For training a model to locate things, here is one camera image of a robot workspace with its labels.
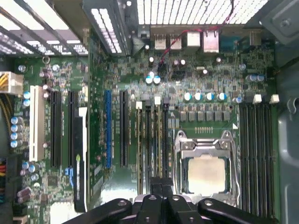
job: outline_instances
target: white light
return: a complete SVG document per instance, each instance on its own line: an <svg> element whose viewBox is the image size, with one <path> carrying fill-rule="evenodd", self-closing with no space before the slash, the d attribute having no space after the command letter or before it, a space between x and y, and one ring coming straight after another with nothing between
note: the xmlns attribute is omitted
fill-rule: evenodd
<svg viewBox="0 0 299 224"><path fill-rule="evenodd" d="M30 55L33 54L31 50L19 44L17 41L10 39L8 36L4 35L1 32L0 32L0 41L8 44L9 46L13 47L14 49L17 49L18 51L24 54L30 54Z"/></svg>
<svg viewBox="0 0 299 224"><path fill-rule="evenodd" d="M143 0L137 0L137 11L139 24L144 24L144 4Z"/></svg>
<svg viewBox="0 0 299 224"><path fill-rule="evenodd" d="M144 0L144 21L145 21L145 24L150 24L150 9L151 9L151 0Z"/></svg>
<svg viewBox="0 0 299 224"><path fill-rule="evenodd" d="M59 41L47 41L47 44L60 44Z"/></svg>
<svg viewBox="0 0 299 224"><path fill-rule="evenodd" d="M163 24L169 24L169 19L170 19L171 10L172 10L172 4L173 4L173 0L166 1Z"/></svg>
<svg viewBox="0 0 299 224"><path fill-rule="evenodd" d="M45 0L24 0L52 29L69 29Z"/></svg>
<svg viewBox="0 0 299 224"><path fill-rule="evenodd" d="M157 0L153 0L151 3L151 21L150 21L150 23L153 25L157 24L158 4L159 4L159 1L157 1Z"/></svg>
<svg viewBox="0 0 299 224"><path fill-rule="evenodd" d="M181 1L181 5L179 6L179 11L178 11L177 19L176 19L176 24L181 24L184 12L187 7L187 3L188 3L188 0Z"/></svg>
<svg viewBox="0 0 299 224"><path fill-rule="evenodd" d="M190 14L191 14L191 12L192 12L192 9L193 9L194 4L195 4L195 0L190 0L190 1L188 2L188 5L187 5L187 7L186 7L186 10L185 10L183 19L182 19L182 21L181 21L181 24L187 24L188 19L189 19L189 16L190 16Z"/></svg>
<svg viewBox="0 0 299 224"><path fill-rule="evenodd" d="M20 30L21 28L15 25L8 18L0 14L0 26L2 26L6 30Z"/></svg>
<svg viewBox="0 0 299 224"><path fill-rule="evenodd" d="M29 13L20 7L14 0L1 0L0 7L4 8L9 14L16 18L19 22L32 30L43 30L43 26L39 24Z"/></svg>
<svg viewBox="0 0 299 224"><path fill-rule="evenodd" d="M159 0L157 24L163 24L166 0Z"/></svg>
<svg viewBox="0 0 299 224"><path fill-rule="evenodd" d="M80 40L68 40L67 43L81 43Z"/></svg>
<svg viewBox="0 0 299 224"><path fill-rule="evenodd" d="M180 3L181 3L181 0L174 0L170 19L169 19L169 24L175 24Z"/></svg>

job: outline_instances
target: green circuit board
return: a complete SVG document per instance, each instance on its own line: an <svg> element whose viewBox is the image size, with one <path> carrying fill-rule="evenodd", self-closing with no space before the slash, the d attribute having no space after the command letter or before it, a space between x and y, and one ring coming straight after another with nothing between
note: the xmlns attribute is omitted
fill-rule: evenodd
<svg viewBox="0 0 299 224"><path fill-rule="evenodd" d="M149 57L154 58L152 65L149 65ZM68 130L70 125L68 91L77 91L78 105L88 108L86 201L89 210L118 197L133 201L138 194L149 193L148 177L163 176L165 169L168 170L167 175L173 177L175 164L171 150L165 159L162 158L163 151L160 148L163 147L163 137L171 148L173 133L177 134L179 130L183 130L188 138L220 138L224 131L230 131L236 143L238 180L241 179L240 111L233 99L245 99L255 94L270 96L276 92L275 78L272 76L273 45L266 42L262 48L247 52L239 52L238 46L233 45L231 49L220 50L216 55L201 51L193 55L171 52L165 57L166 69L158 71L160 58L161 52L143 49L134 57L109 58L101 51L99 40L91 32L88 59L51 58L49 64L44 64L41 59L16 60L16 73L19 73L19 65L26 66L23 73L25 91L31 85L44 84L44 80L39 77L43 68L53 74L49 81L55 91L62 93L63 130ZM172 66L174 60L182 59L186 61L183 69ZM54 65L58 65L59 69L54 71ZM203 68L208 71L207 74L204 74ZM183 76L179 72L181 70L184 70ZM146 84L145 79L150 71L159 75L159 84ZM267 81L248 82L246 77L250 74L263 75ZM82 87L88 88L88 91L84 91ZM107 91L111 93L110 117L107 114ZM128 123L125 130L122 130L120 119L120 91L127 91ZM191 99L185 99L186 93L190 94ZM196 93L201 93L201 100L195 99ZM208 93L214 94L212 101L205 98ZM217 99L219 93L226 95L225 100ZM166 119L163 111L165 98L169 99ZM20 98L15 100L15 116L23 116L22 103ZM151 108L149 113L146 112L146 103ZM110 146L107 146L107 128L111 133ZM29 126L25 125L23 130L23 141L28 142ZM128 133L128 147L125 151L120 149L123 131ZM157 154L146 150L148 135L150 148L159 149L156 150ZM58 223L58 220L62 223L78 215L74 212L70 178L65 175L65 169L68 168L68 132L62 131L61 138L64 155L61 167L51 167L50 149L46 148L45 158L38 161L41 166L39 179L33 181L29 176L23 178L23 186L33 189L33 197L27 202L29 223ZM45 141L49 139L50 106L46 103ZM17 148L15 153L27 150L25 145ZM151 163L151 171L138 169L142 163ZM226 176L230 179L229 170L226 170ZM64 211L65 217L61 215L61 211Z"/></svg>

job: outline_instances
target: black pci express slot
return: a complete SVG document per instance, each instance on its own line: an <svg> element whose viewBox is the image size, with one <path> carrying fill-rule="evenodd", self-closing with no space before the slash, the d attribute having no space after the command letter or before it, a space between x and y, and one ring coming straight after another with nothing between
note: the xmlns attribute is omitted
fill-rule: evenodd
<svg viewBox="0 0 299 224"><path fill-rule="evenodd" d="M240 105L241 205L262 217L275 215L271 107Z"/></svg>
<svg viewBox="0 0 299 224"><path fill-rule="evenodd" d="M74 119L78 116L78 92L68 92L69 98L69 167L73 166L74 145L73 145L73 132L74 132Z"/></svg>
<svg viewBox="0 0 299 224"><path fill-rule="evenodd" d="M51 92L51 166L62 165L61 132L62 132L62 95L61 92Z"/></svg>
<svg viewBox="0 0 299 224"><path fill-rule="evenodd" d="M120 158L121 167L128 166L128 91L120 91Z"/></svg>
<svg viewBox="0 0 299 224"><path fill-rule="evenodd" d="M168 177L168 108L169 104L163 103L163 126L162 126L162 174Z"/></svg>

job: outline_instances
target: wire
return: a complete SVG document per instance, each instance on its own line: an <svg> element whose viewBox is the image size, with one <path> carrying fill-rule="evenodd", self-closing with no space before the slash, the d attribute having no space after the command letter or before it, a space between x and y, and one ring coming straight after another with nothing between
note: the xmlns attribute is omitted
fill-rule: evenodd
<svg viewBox="0 0 299 224"><path fill-rule="evenodd" d="M212 27L210 27L208 29L205 29L205 30L204 29L186 29L186 30L184 30L183 32L181 32L180 35L177 36L177 38L174 41L171 42L169 48L166 49L166 51L164 51L164 53L162 54L161 62L160 63L164 62L165 55L170 51L172 45L176 41L178 41L184 33L190 32L190 31L196 31L196 32L216 31L216 30L220 29L224 24L226 24L229 21L231 15L234 12L234 0L230 0L230 4L231 4L231 9L230 9L229 15L226 17L226 19L223 21L223 23L221 25L219 25L219 26L212 26Z"/></svg>

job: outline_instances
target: red wire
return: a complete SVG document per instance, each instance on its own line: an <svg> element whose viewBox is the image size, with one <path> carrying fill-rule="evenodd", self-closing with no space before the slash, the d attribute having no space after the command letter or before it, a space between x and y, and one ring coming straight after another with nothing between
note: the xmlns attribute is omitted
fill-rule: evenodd
<svg viewBox="0 0 299 224"><path fill-rule="evenodd" d="M166 51L164 51L164 53L162 54L162 58L161 58L161 62L160 62L160 63L163 63L163 62L164 62L164 56L170 51L171 46L172 46L176 41L178 41L184 33L186 33L186 32L190 32L190 31L197 31L197 32L216 31L216 30L220 29L224 24L226 24L226 23L229 21L231 14L229 14L228 17L224 20L224 22L223 22L221 25L219 25L219 26L213 26L213 27L210 27L210 28L208 28L208 29L206 29L206 30L202 30L202 29L186 29L186 30L184 30L184 31L183 31L183 32L182 32L182 33L181 33L181 34L180 34L174 41L171 42L169 48L166 49Z"/></svg>

